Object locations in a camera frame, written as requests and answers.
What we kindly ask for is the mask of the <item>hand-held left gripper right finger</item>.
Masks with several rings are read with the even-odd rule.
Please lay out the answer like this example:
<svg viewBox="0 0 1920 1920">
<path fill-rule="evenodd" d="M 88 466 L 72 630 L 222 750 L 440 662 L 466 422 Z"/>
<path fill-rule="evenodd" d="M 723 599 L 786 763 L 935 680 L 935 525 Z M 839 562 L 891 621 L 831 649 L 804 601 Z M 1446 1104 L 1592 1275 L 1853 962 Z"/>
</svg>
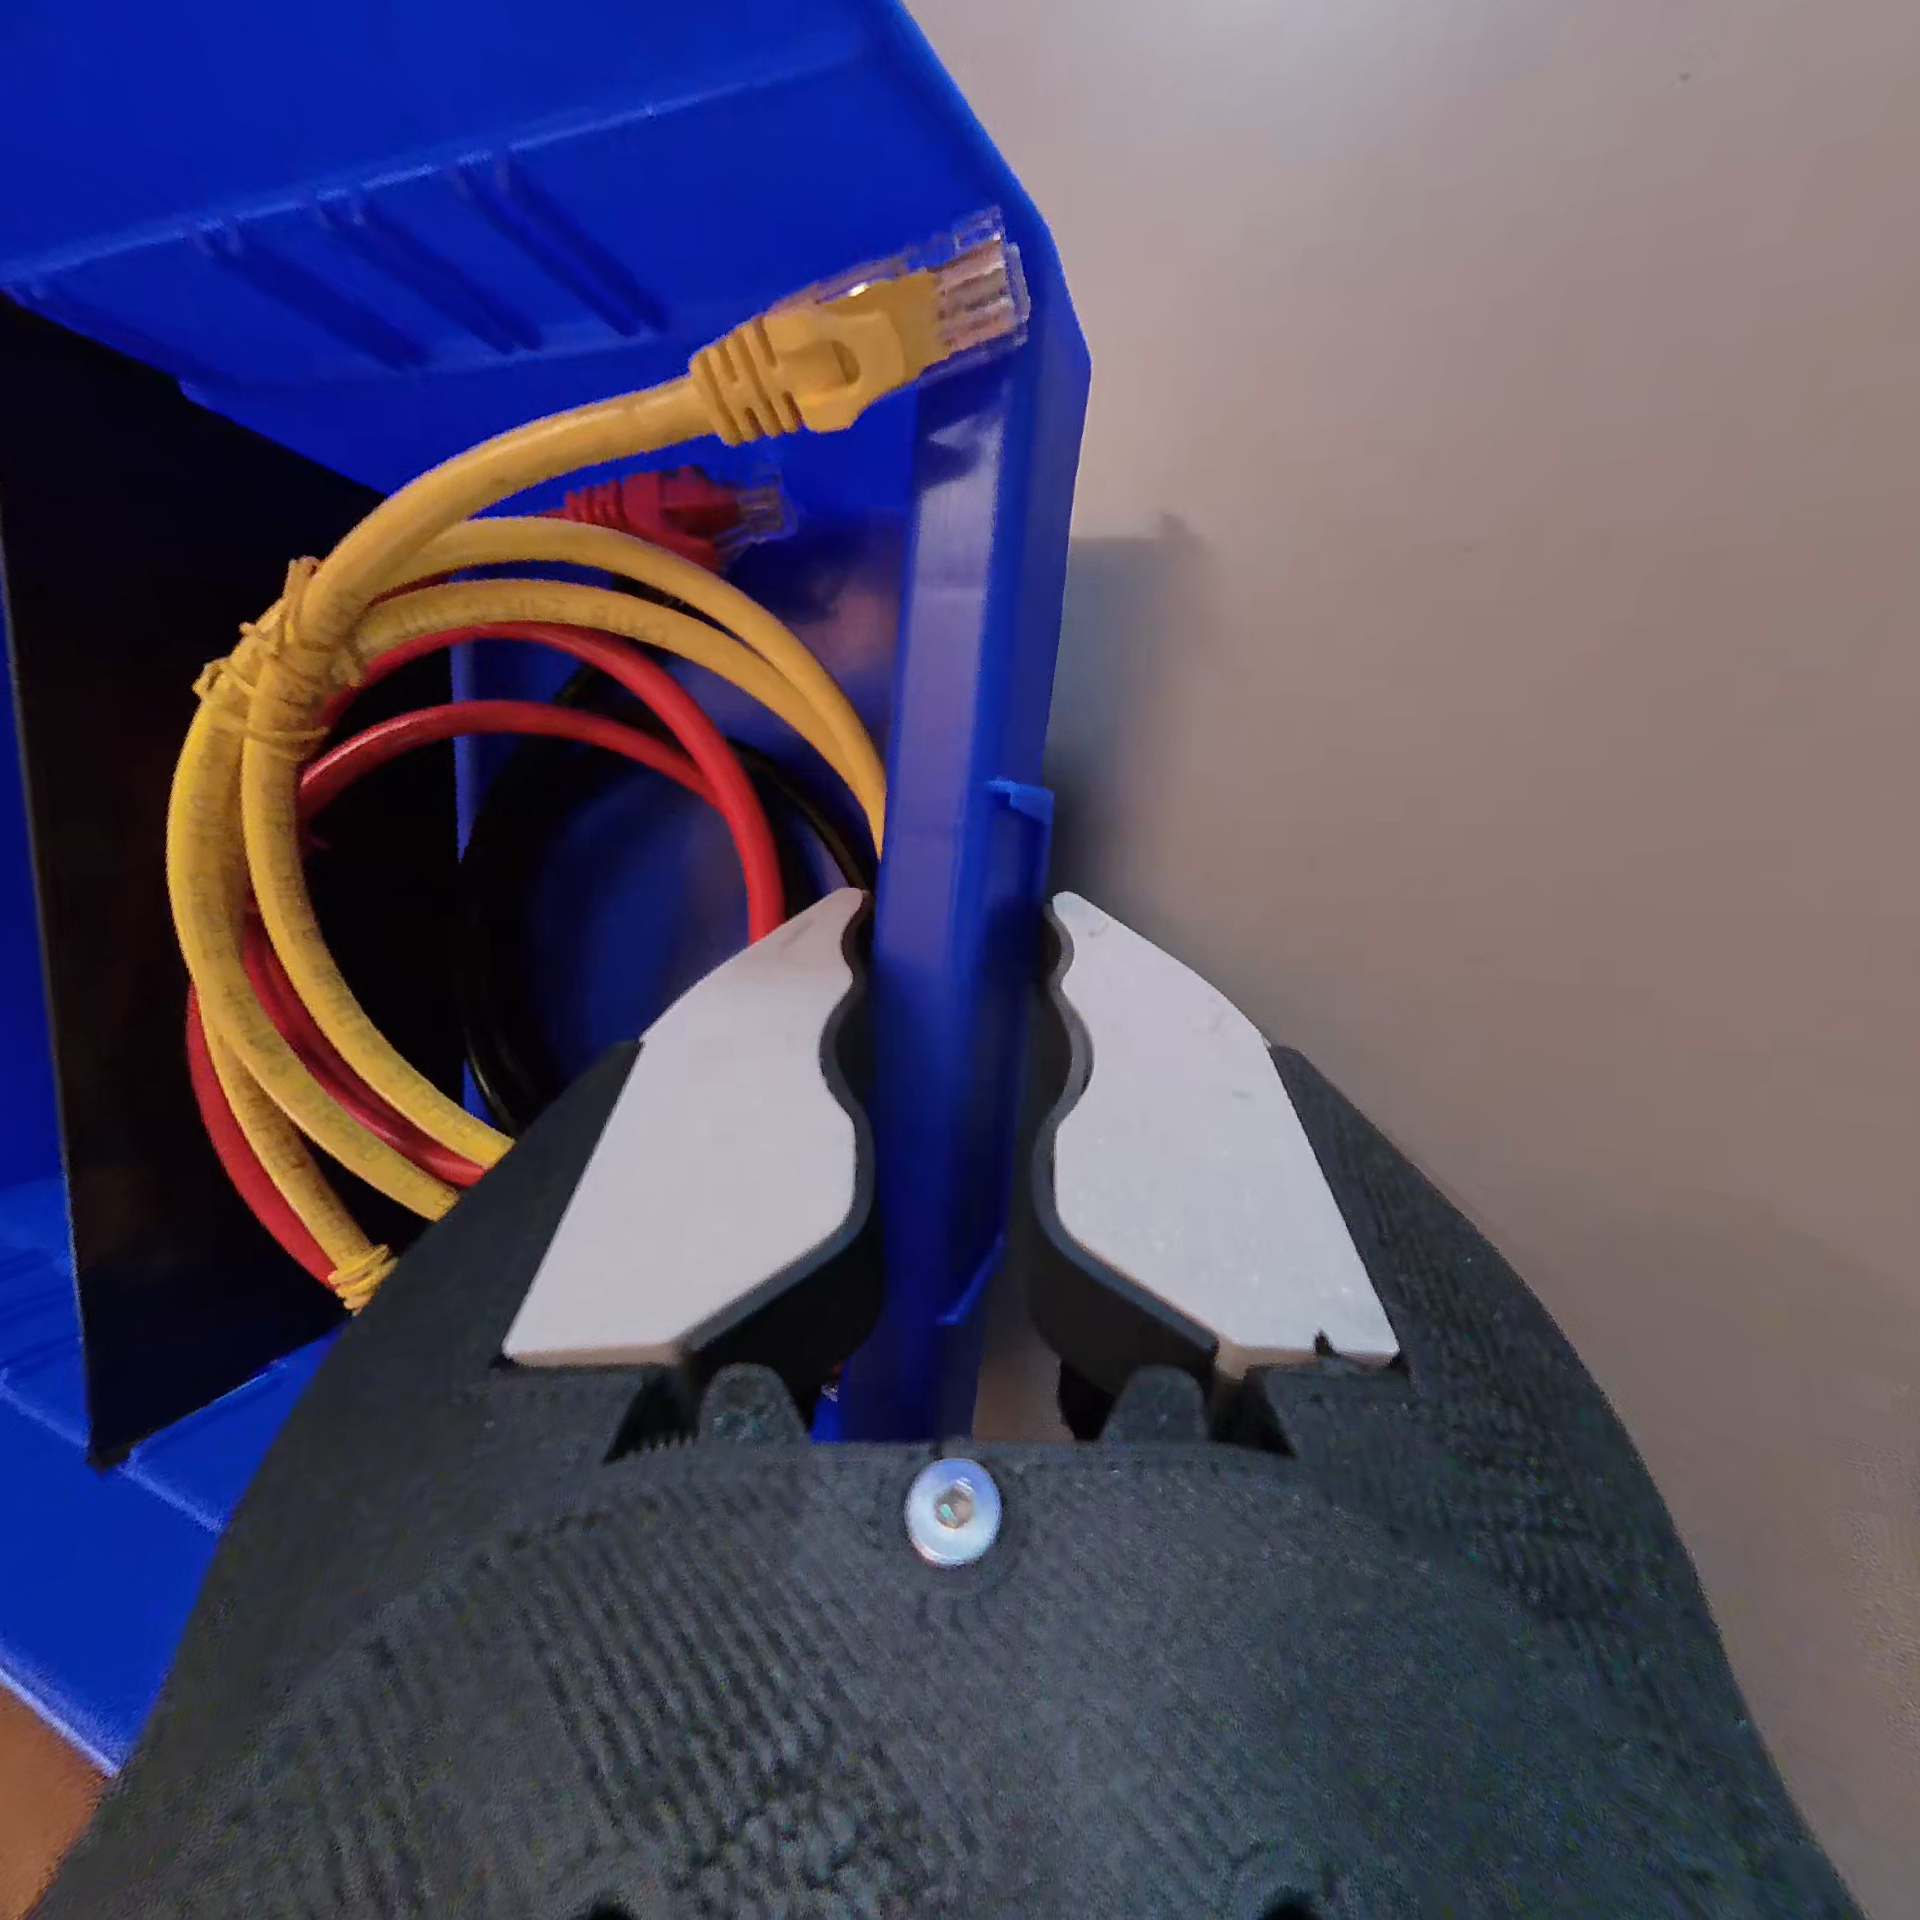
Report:
<svg viewBox="0 0 1920 1920">
<path fill-rule="evenodd" d="M 1115 1400 L 1142 1368 L 1221 1398 L 1248 1376 L 1402 1337 L 1262 1029 L 1079 893 L 1046 903 L 1064 1055 L 1031 1161 L 1035 1328 Z"/>
</svg>

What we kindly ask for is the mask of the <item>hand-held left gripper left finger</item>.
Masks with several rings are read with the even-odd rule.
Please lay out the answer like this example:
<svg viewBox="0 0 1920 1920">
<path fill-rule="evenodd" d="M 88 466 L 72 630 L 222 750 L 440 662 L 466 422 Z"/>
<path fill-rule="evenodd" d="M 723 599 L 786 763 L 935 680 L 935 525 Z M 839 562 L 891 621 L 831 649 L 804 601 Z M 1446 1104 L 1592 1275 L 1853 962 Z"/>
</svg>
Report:
<svg viewBox="0 0 1920 1920">
<path fill-rule="evenodd" d="M 871 895 L 836 888 L 640 1034 L 502 1335 L 528 1368 L 750 1362 L 815 1395 L 879 1313 L 863 1040 Z"/>
</svg>

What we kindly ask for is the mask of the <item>blue plastic bin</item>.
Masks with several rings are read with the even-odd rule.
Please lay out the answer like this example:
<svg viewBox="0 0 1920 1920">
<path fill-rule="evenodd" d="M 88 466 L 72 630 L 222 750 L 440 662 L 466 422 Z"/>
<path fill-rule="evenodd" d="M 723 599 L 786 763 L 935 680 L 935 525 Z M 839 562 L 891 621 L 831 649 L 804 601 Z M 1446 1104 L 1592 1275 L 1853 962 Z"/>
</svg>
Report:
<svg viewBox="0 0 1920 1920">
<path fill-rule="evenodd" d="M 804 283 L 996 213 L 1023 341 L 848 432 L 576 463 L 778 487 L 732 578 L 822 659 L 887 782 L 879 1200 L 855 1433 L 957 1415 L 1013 1163 L 1014 934 L 1091 355 L 1051 234 L 906 3 L 5 3 L 2 283 L 376 496 L 678 374 Z M 79 1310 L 5 603 L 5 1691 L 123 1766 L 218 1538 L 331 1333 L 87 1457 Z"/>
</svg>

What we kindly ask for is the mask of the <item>black bin divider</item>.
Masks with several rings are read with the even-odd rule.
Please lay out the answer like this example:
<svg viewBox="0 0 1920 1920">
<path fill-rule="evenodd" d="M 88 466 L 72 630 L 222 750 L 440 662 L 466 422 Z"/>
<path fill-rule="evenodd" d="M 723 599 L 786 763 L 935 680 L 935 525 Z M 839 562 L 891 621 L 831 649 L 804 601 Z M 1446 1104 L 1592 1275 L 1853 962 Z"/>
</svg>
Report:
<svg viewBox="0 0 1920 1920">
<path fill-rule="evenodd" d="M 87 1462 L 107 1469 L 346 1319 L 208 1143 L 163 846 L 204 662 L 376 493 L 12 298 L 2 441 Z"/>
</svg>

